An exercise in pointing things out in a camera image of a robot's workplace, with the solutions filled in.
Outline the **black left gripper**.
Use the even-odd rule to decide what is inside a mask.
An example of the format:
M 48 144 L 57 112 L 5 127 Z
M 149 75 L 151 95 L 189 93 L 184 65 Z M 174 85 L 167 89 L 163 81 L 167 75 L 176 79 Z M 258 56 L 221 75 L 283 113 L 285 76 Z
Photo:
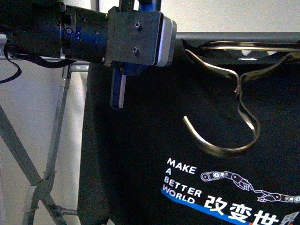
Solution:
M 173 60 L 177 24 L 160 11 L 108 12 L 108 34 L 105 64 L 125 62 L 166 67 Z M 113 68 L 110 105 L 123 108 L 126 76 Z

